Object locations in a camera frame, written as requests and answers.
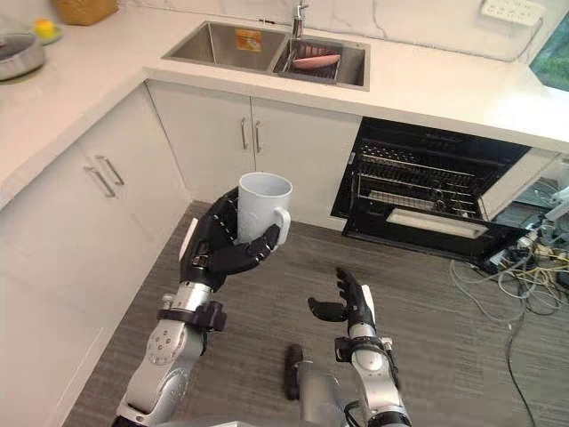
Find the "faucet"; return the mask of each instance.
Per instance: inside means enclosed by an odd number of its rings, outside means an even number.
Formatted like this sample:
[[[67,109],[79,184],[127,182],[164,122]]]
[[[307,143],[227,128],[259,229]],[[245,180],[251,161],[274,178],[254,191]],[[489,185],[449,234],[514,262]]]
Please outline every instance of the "faucet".
[[[294,21],[293,21],[293,38],[298,40],[302,38],[302,30],[304,28],[304,9],[309,7],[307,4],[304,4],[304,0],[294,7]]]

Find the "pink object in sink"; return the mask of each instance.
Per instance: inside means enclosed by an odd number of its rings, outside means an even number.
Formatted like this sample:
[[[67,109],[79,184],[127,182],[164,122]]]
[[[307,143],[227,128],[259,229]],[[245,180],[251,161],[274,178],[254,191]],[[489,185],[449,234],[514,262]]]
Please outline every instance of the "pink object in sink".
[[[302,58],[293,60],[293,67],[299,69],[313,69],[326,67],[335,64],[340,60],[340,55],[315,56],[313,58]]]

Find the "cabinet handle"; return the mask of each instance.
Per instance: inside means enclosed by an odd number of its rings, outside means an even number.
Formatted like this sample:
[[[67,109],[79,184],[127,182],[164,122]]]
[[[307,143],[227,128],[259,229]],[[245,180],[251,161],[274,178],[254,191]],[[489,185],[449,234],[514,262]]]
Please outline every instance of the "cabinet handle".
[[[262,150],[262,147],[260,146],[260,139],[259,139],[259,125],[260,125],[260,120],[257,120],[257,122],[255,123],[255,140],[257,140],[257,152],[260,153],[260,151]]]
[[[110,163],[110,160],[108,159],[108,157],[105,156],[101,156],[101,155],[97,155],[95,156],[95,158],[99,161],[105,162],[108,166],[108,169],[110,169],[110,171],[115,175],[115,184],[116,185],[124,185],[124,180],[121,177],[121,175],[118,174],[118,172],[116,171],[115,167],[113,166],[112,163]]]
[[[241,119],[241,140],[243,141],[243,149],[247,149],[249,144],[247,144],[247,139],[245,138],[245,117]]]
[[[95,169],[92,166],[83,166],[83,169],[87,173],[90,173],[91,175],[95,176],[100,181],[100,183],[103,184],[103,187],[105,187],[105,189],[107,190],[106,193],[103,193],[105,197],[112,198],[116,196],[115,191],[113,191],[113,189],[110,188],[110,185],[108,185],[108,183],[103,178],[103,175],[101,175],[97,169]]]

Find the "double sink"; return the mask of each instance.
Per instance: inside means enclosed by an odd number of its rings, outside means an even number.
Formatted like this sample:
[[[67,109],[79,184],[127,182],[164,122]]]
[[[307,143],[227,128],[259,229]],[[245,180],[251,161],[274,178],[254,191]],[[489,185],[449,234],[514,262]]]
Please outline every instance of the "double sink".
[[[341,55],[331,66],[312,70],[292,66],[295,58],[331,53]],[[283,31],[204,22],[164,59],[369,91],[369,56],[369,44],[313,36],[292,39]]]

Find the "mug handle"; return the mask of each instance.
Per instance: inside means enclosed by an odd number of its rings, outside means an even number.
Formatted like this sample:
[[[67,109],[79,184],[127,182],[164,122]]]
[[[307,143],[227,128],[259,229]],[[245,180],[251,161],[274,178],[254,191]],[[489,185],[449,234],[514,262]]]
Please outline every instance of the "mug handle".
[[[288,230],[291,228],[291,215],[288,213],[286,209],[282,207],[275,208],[276,216],[280,217],[280,224],[277,224],[281,231],[278,235],[278,241],[276,242],[277,245],[282,245],[286,241],[286,236],[288,236]]]

